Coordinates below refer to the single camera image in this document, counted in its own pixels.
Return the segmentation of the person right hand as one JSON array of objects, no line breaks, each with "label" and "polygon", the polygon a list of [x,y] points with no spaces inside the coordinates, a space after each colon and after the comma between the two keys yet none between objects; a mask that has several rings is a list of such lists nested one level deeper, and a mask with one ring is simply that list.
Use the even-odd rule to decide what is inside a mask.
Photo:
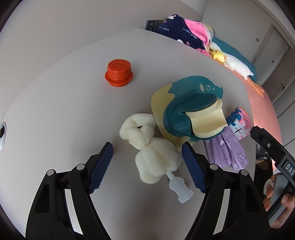
[{"label": "person right hand", "polygon": [[[264,188],[266,190],[266,197],[263,200],[263,204],[265,207],[265,210],[268,211],[270,209],[270,198],[273,196],[273,187],[268,182]],[[286,220],[291,215],[293,209],[294,209],[294,195],[286,194],[282,198],[281,204],[286,208],[282,214],[270,225],[272,229],[279,229],[281,228]]]}]

